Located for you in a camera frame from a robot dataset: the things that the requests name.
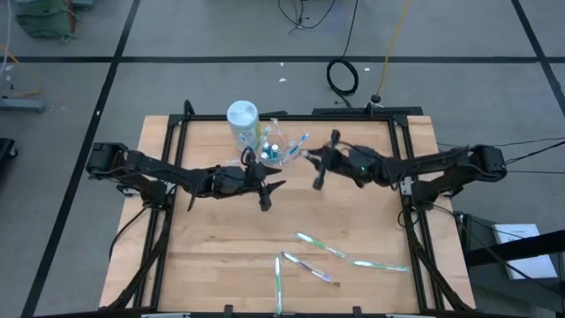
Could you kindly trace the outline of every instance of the yellow cable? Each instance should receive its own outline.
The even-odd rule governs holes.
[[[35,73],[32,72],[30,69],[28,69],[25,64],[22,64],[7,48],[4,47],[4,45],[0,44],[0,49],[2,51],[4,51],[6,54],[8,54],[8,56],[11,58],[12,61],[14,61],[14,63],[21,66],[24,69],[24,71],[26,71],[27,74],[29,74],[37,82],[37,85],[39,86],[39,89],[37,89],[37,90],[31,91],[31,92],[18,93],[18,94],[10,96],[10,98],[17,98],[17,97],[21,98],[21,97],[42,95],[43,94],[43,84],[41,83],[41,80],[39,79],[39,77],[37,75],[35,75]]]
[[[400,33],[401,26],[404,22],[404,17],[406,17],[406,12],[408,11],[408,7],[410,6],[410,0],[406,0],[404,2],[403,12],[400,14],[400,19],[398,23],[396,23],[395,34],[392,36],[392,40],[390,41],[390,45],[388,46],[387,55],[385,56],[385,64],[382,66],[382,73],[380,74],[380,83],[379,88],[377,89],[377,96],[380,96],[380,89],[382,88],[382,84],[385,81],[385,75],[387,74],[387,65],[388,65],[388,58],[392,55],[392,48],[395,47],[395,41]]]

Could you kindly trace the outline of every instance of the gray floor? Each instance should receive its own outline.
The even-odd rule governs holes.
[[[290,1],[283,1],[291,12]],[[82,12],[78,40],[29,38],[17,25],[11,50],[16,56],[111,57],[131,0],[98,0]],[[310,21],[328,0],[305,3]],[[522,0],[547,56],[565,56],[562,0]],[[349,31],[352,1],[337,0],[327,20],[313,30],[288,32],[292,25],[276,0],[142,0],[125,56],[335,56]],[[386,52],[402,2],[359,0],[349,55]],[[0,17],[6,14],[0,3]],[[0,22],[0,43],[5,22]],[[395,47],[396,56],[534,57],[534,51],[508,0],[414,1]],[[43,114],[0,112],[0,136],[15,139],[19,158],[0,185],[0,316],[19,316],[57,216],[72,169],[101,92],[109,64],[28,64],[44,82]],[[382,64],[358,63],[354,106],[367,102]],[[565,81],[565,64],[552,64]],[[138,142],[146,115],[180,112],[185,98],[200,114],[221,114],[238,99],[261,111],[307,114],[333,107],[325,79],[326,63],[120,64],[95,140]],[[338,86],[350,85],[339,66]],[[34,83],[15,67],[15,90]],[[0,79],[1,95],[9,85]],[[565,136],[565,117],[539,64],[401,64],[389,66],[382,91],[386,106],[422,106],[433,117],[440,142],[503,143]],[[540,145],[504,148],[510,158]],[[565,148],[517,163],[514,170],[564,170]],[[565,176],[509,174],[496,184],[468,186],[455,206],[506,223],[536,223],[542,232],[565,228],[562,217]],[[112,185],[80,182],[36,314],[96,309],[106,274],[109,242],[117,230],[123,198]],[[551,316],[547,311],[476,289],[478,307],[504,314]]]

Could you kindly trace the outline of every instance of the electrical wire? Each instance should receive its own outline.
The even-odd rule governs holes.
[[[506,164],[506,165],[509,165],[509,164],[518,162],[518,161],[520,161],[520,160],[523,160],[523,159],[525,159],[525,158],[531,157],[531,156],[533,156],[533,155],[541,154],[542,152],[545,152],[545,151],[547,151],[547,150],[549,150],[549,149],[557,148],[557,147],[559,147],[559,146],[561,146],[561,145],[565,145],[565,141],[558,142],[558,143],[556,143],[556,144],[554,144],[554,145],[552,145],[552,146],[545,147],[545,148],[540,149],[540,150],[538,150],[538,151],[531,152],[531,153],[529,153],[528,155],[522,155],[522,156],[519,156],[519,157],[516,157],[516,158],[508,159],[508,160],[505,162],[505,164]]]
[[[336,95],[339,96],[339,98],[342,99],[345,105],[349,108],[351,108],[351,103],[347,99],[345,99],[345,96],[352,96],[355,94],[355,92],[357,92],[357,89],[359,87],[359,74],[357,73],[355,67],[351,63],[344,60],[344,58],[345,58],[345,54],[347,54],[347,49],[350,46],[351,33],[353,32],[353,25],[355,24],[355,17],[357,16],[358,3],[359,0],[355,0],[355,8],[353,9],[353,17],[351,18],[350,32],[347,36],[347,43],[345,44],[345,49],[343,50],[343,54],[341,57],[331,60],[328,66],[326,67],[326,81],[328,82],[329,87],[332,89],[332,91],[334,91]],[[335,64],[343,64],[350,71],[351,75],[353,75],[353,87],[351,89],[342,90],[341,88],[337,87],[334,84],[334,81],[332,80],[332,76],[331,76],[331,71],[332,71],[332,67],[334,67]]]
[[[297,10],[297,3],[296,1],[292,0],[292,7],[294,8],[294,20],[298,22],[298,24],[302,24],[302,15],[304,14],[304,1],[305,0],[299,0],[300,1],[300,14],[298,15],[298,10]],[[298,26],[294,26],[289,32],[288,34],[291,34],[294,30],[298,30],[299,27]]]
[[[11,38],[11,0],[7,0],[8,3],[8,30],[6,31],[6,48],[10,47],[10,38]],[[0,67],[0,79],[2,77],[2,73],[4,72],[4,68],[6,67],[6,61],[8,60],[8,49],[4,51],[4,60],[2,61],[2,66]]]
[[[404,212],[403,209],[401,209],[400,212],[398,212],[398,215],[396,216],[396,222],[398,223],[398,225],[400,225],[401,228],[406,229],[406,225],[400,223],[400,216],[402,215],[403,212]],[[414,225],[416,225],[419,221],[420,221],[420,214],[417,213],[417,214],[416,214],[416,220],[414,220],[414,221],[410,224],[410,227],[414,227]]]
[[[382,72],[380,74],[379,88],[377,88],[377,99],[380,99],[380,90],[382,89],[382,84],[385,82],[385,75],[387,74],[388,60],[392,55],[392,49],[395,47],[396,38],[400,34],[400,29],[404,22],[404,18],[406,18],[406,12],[408,11],[408,7],[410,6],[410,1],[411,0],[406,0],[404,2],[404,7],[402,13],[400,14],[400,19],[396,23],[395,33],[392,36],[392,39],[390,40],[390,44],[388,45],[387,55],[385,56],[385,63],[382,66]]]
[[[138,212],[134,217],[132,217],[132,219],[130,221],[128,221],[123,228],[120,229],[120,231],[116,234],[116,236],[114,237],[114,239],[112,239],[112,243],[109,245],[109,254],[108,254],[108,260],[111,260],[112,258],[112,253],[114,252],[114,245],[116,244],[117,240],[120,238],[120,236],[122,236],[122,234],[124,234],[125,230],[127,230],[130,225],[132,225],[135,220],[139,219],[139,217],[143,214],[143,212],[145,212],[147,210],[147,207],[144,207],[140,212]]]
[[[444,208],[444,207],[442,207],[442,206],[439,206],[439,205],[437,205],[437,204],[435,204],[435,203],[432,203],[432,204],[433,204],[436,208],[439,208],[439,209],[443,210],[444,212],[447,212],[447,213],[451,214],[451,215],[453,216],[453,218],[455,219],[456,223],[459,224],[459,226],[461,226],[461,229],[462,229],[463,231],[465,231],[467,234],[471,235],[481,246],[483,246],[483,247],[485,248],[485,250],[486,250],[489,254],[491,254],[491,256],[494,257],[494,259],[495,259],[497,262],[499,262],[500,264],[502,264],[502,265],[508,267],[509,269],[514,270],[516,273],[518,273],[519,275],[523,276],[524,278],[526,278],[527,280],[531,281],[532,283],[538,285],[539,287],[542,287],[542,288],[544,288],[544,289],[546,289],[546,290],[548,290],[548,291],[550,291],[550,292],[556,293],[557,295],[561,296],[561,300],[562,300],[563,298],[565,298],[565,292],[563,292],[563,291],[558,291],[558,290],[555,290],[555,289],[552,288],[552,287],[546,286],[546,285],[544,285],[544,284],[542,284],[542,283],[536,281],[535,279],[531,278],[530,276],[527,276],[527,275],[524,274],[523,271],[521,271],[520,269],[517,269],[516,267],[514,267],[514,266],[508,264],[507,262],[505,262],[497,253],[495,253],[489,246],[485,245],[485,243],[483,243],[474,233],[472,233],[472,231],[469,231],[469,230],[467,229],[467,227],[466,227],[465,225],[463,225],[463,223],[462,223],[459,219],[457,219],[456,214],[455,214],[453,211],[450,211],[449,209]]]
[[[488,146],[506,147],[506,146],[515,146],[515,145],[525,145],[525,144],[536,143],[536,142],[541,142],[541,141],[549,141],[549,140],[565,140],[565,137],[542,138],[542,139],[538,139],[538,140],[517,141],[517,142],[504,143],[504,144],[488,144]],[[438,142],[437,144],[442,145],[442,146],[447,146],[447,147],[461,147],[460,145],[454,145],[454,144],[448,144],[448,143],[442,143],[442,142]]]
[[[565,171],[530,171],[530,170],[509,170],[508,173],[538,173],[538,174],[565,174]]]
[[[486,225],[486,224],[484,224],[484,223],[481,223],[481,222],[477,221],[472,215],[469,215],[469,214],[468,214],[467,217],[469,217],[469,219],[470,219],[472,222],[474,222],[475,224],[478,224],[478,225],[480,225],[480,226],[482,226],[482,227],[484,227],[484,228],[486,228],[486,229],[489,229],[489,230],[492,230],[492,231],[495,231],[495,232],[498,232],[498,233],[501,233],[501,234],[506,234],[506,235],[514,236],[514,237],[517,237],[517,238],[520,238],[520,239],[525,239],[525,237],[521,237],[521,236],[516,235],[516,234],[514,234],[514,233],[508,233],[508,232],[506,232],[506,231],[496,230],[496,229],[493,228],[492,226],[488,226],[488,225]]]
[[[21,68],[24,69],[24,71],[27,72],[27,74],[29,74],[37,83],[37,85],[39,86],[39,88],[37,90],[34,91],[30,91],[30,92],[24,92],[24,93],[18,93],[15,95],[11,95],[9,96],[9,98],[21,98],[21,97],[29,97],[29,96],[37,96],[37,95],[42,95],[43,94],[43,84],[41,83],[41,80],[39,79],[39,77],[37,75],[35,75],[34,72],[32,72],[30,69],[27,68],[27,66],[23,63],[21,63],[7,48],[5,48],[3,45],[0,44],[0,49],[8,56],[10,57],[10,59],[12,61],[14,61],[15,64],[21,66]]]
[[[316,24],[314,24],[313,26],[304,26],[304,25],[298,23],[298,21],[295,21],[295,20],[291,19],[291,18],[284,12],[284,10],[283,10],[283,8],[282,8],[282,6],[281,6],[281,0],[279,0],[278,4],[279,4],[279,10],[281,11],[282,15],[283,15],[288,21],[292,22],[292,24],[294,24],[296,27],[304,28],[304,29],[313,29],[313,28],[319,26],[319,25],[322,23],[322,21],[328,16],[329,12],[332,11],[332,8],[334,7],[334,4],[335,4],[335,0],[332,0],[332,4],[329,6],[329,8],[328,8],[328,10],[326,11],[326,13],[324,14],[324,16],[321,17],[320,21],[318,21],[318,22],[317,22]]]

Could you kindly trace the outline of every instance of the black floor line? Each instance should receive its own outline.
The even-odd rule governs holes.
[[[112,63],[114,57],[16,57],[21,63]]]
[[[120,57],[119,63],[208,64],[208,63],[328,63],[332,56],[263,57]],[[113,57],[18,57],[22,63],[111,63]],[[346,57],[353,63],[383,63],[384,56]],[[565,63],[565,57],[391,57],[390,63],[432,64],[528,64],[546,60]]]
[[[69,182],[69,185],[67,186],[67,189],[64,193],[61,208],[59,209],[59,212],[56,216],[55,224],[53,225],[53,230],[51,231],[51,234],[49,236],[47,246],[45,247],[45,252],[43,253],[39,268],[37,269],[37,272],[35,274],[34,282],[32,283],[29,294],[27,295],[26,304],[24,305],[24,308],[22,310],[21,317],[33,317],[35,309],[37,308],[37,304],[39,303],[41,292],[43,291],[43,287],[45,285],[45,281],[47,280],[51,264],[53,263],[53,259],[55,258],[57,246],[59,245],[59,241],[61,240],[61,236],[63,235],[63,229],[69,216],[69,212],[71,211],[72,201],[74,200],[74,196],[77,192],[77,188],[79,187],[79,182],[87,163],[88,154],[90,153],[90,148],[94,141],[96,129],[98,128],[98,124],[100,123],[100,118],[102,116],[102,112],[104,111],[104,106],[106,104],[106,101],[108,100],[109,91],[112,88],[112,83],[114,82],[114,78],[116,77],[119,58],[124,53],[125,44],[127,43],[130,31],[132,30],[133,21],[135,20],[135,15],[137,14],[139,8],[139,2],[140,0],[133,1],[132,7],[130,8],[130,12],[127,16],[127,20],[125,21],[124,30],[122,31],[122,35],[120,36],[120,40],[116,47],[116,52],[114,53],[108,74],[106,75],[106,79],[104,80],[104,84],[102,86],[102,91],[100,92],[98,102],[96,103],[92,118],[90,119],[90,124],[88,125],[85,139],[82,142],[82,146],[80,148],[79,157],[72,171],[71,181]]]
[[[518,14],[518,18],[522,23],[522,27],[524,28],[524,31],[528,36],[528,40],[530,40],[531,47],[533,48],[533,51],[536,53],[536,57],[538,57],[540,60],[541,68],[544,71],[544,74],[546,75],[547,82],[549,83],[549,87],[554,92],[555,99],[557,100],[557,103],[561,108],[561,112],[563,113],[563,115],[565,115],[565,95],[563,95],[561,84],[555,77],[554,70],[552,70],[551,65],[548,62],[549,59],[546,58],[546,55],[544,54],[544,51],[541,48],[541,45],[539,44],[538,38],[533,32],[533,28],[531,28],[530,21],[526,17],[524,8],[522,8],[520,1],[512,0],[512,5],[514,5],[514,9],[516,10],[516,13]]]

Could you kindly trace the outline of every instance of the floor tile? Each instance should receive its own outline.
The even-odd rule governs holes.
[[[331,2],[304,3],[305,25],[318,21]],[[339,56],[353,1],[336,1],[311,30],[295,30],[276,1],[144,0],[127,56]],[[294,17],[291,0],[282,8]],[[402,1],[359,1],[349,55],[384,56],[403,8]],[[398,56],[532,56],[510,2],[413,1],[395,46]]]

